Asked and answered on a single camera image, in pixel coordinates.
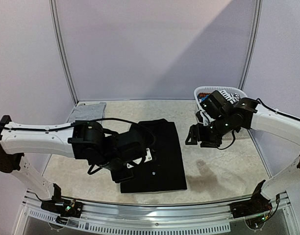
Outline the grey t-shirt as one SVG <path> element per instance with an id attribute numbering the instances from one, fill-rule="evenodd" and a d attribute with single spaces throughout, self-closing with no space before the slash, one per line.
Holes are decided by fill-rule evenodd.
<path id="1" fill-rule="evenodd" d="M 76 120 L 93 120 L 105 117 L 105 102 L 96 104 L 82 104 L 74 107 L 67 122 L 75 122 Z"/>

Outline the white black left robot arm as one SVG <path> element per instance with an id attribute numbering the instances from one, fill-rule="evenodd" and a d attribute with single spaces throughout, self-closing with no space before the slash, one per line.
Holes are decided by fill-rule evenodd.
<path id="1" fill-rule="evenodd" d="M 150 149 L 155 142 L 155 134 L 135 122 L 127 132 L 118 133 L 104 128 L 100 118 L 61 125 L 24 125 L 5 115 L 0 120 L 0 172 L 15 176 L 55 212 L 63 212 L 66 202 L 60 187 L 32 167 L 26 153 L 86 160 L 88 174 L 107 169 L 112 181 L 119 184 L 134 178 L 135 167 L 152 160 Z"/>

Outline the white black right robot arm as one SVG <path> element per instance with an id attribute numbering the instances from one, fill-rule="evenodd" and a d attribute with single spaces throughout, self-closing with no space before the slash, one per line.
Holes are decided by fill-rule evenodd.
<path id="1" fill-rule="evenodd" d="M 205 119 L 190 127 L 186 145 L 221 149 L 223 136 L 241 129 L 251 132 L 256 148 L 264 158 L 276 149 L 269 137 L 282 139 L 300 147 L 300 118 L 273 109 L 261 99 L 235 97 L 225 90 L 214 90 L 200 100 Z M 258 213 L 266 202 L 292 184 L 300 182 L 300 153 L 287 167 L 268 180 L 260 182 L 247 202 L 250 213 Z"/>

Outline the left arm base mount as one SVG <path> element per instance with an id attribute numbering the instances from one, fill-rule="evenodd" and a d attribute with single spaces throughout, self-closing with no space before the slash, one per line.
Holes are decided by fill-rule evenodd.
<path id="1" fill-rule="evenodd" d="M 83 203 L 75 199 L 67 200 L 60 198 L 58 201 L 42 201 L 41 209 L 60 214 L 61 217 L 80 218 L 83 210 Z"/>

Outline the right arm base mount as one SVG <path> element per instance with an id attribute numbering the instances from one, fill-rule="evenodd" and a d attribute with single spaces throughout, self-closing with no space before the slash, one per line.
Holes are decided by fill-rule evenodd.
<path id="1" fill-rule="evenodd" d="M 270 199 L 264 198 L 261 194 L 252 196 L 248 200 L 233 202 L 229 204 L 233 218 L 247 217 L 263 212 L 269 212 L 268 218 L 273 216 L 278 209 L 278 204 L 273 209 Z"/>

